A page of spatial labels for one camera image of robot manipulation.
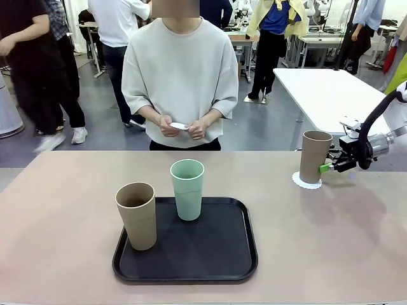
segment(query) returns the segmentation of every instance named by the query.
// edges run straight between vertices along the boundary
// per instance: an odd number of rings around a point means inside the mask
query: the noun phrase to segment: white t-shirt
[[[237,60],[231,41],[206,20],[194,32],[180,35],[170,31],[161,18],[156,19],[130,40],[122,91],[132,113],[152,105],[173,122],[189,124],[215,108],[231,119],[238,95]],[[223,134],[222,120],[198,141],[184,131],[167,138],[154,123],[147,121],[146,125],[151,140],[170,147],[194,147]]]
[[[88,0],[89,10],[99,26],[100,41],[117,48],[127,46],[139,28],[136,15],[147,20],[150,6],[141,0]]]

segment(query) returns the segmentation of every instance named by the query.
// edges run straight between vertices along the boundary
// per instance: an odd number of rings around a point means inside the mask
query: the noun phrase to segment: black serving tray
[[[202,198],[197,220],[178,217],[175,198],[156,198],[157,242],[132,248],[123,229],[113,269],[123,281],[210,283],[244,281],[258,265],[246,206],[233,198]]]

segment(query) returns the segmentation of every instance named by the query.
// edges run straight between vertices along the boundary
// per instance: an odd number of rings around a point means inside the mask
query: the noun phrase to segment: plaid shirt
[[[69,32],[64,6],[60,0],[44,0],[44,4],[50,18],[52,34],[58,41]]]

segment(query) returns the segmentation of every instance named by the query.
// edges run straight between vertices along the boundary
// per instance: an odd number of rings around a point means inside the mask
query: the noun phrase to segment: black pole
[[[345,48],[347,47],[347,44],[350,41],[350,33],[352,32],[352,29],[354,27],[353,21],[357,9],[357,4],[359,0],[354,0],[354,5],[352,7],[352,13],[350,14],[350,19],[346,28],[345,32],[345,37],[343,38],[343,42],[341,45],[341,49],[339,50],[339,54],[336,56],[336,63],[335,63],[335,68],[333,68],[335,71],[339,70],[339,66],[341,65],[343,61],[343,52],[345,51]]]

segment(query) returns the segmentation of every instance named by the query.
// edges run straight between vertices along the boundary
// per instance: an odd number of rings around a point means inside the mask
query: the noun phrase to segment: tray
[[[132,248],[126,230],[113,257],[116,275],[128,282],[244,281],[258,265],[249,212],[233,198],[202,198],[197,220],[177,215],[175,198],[156,198],[157,242]]]

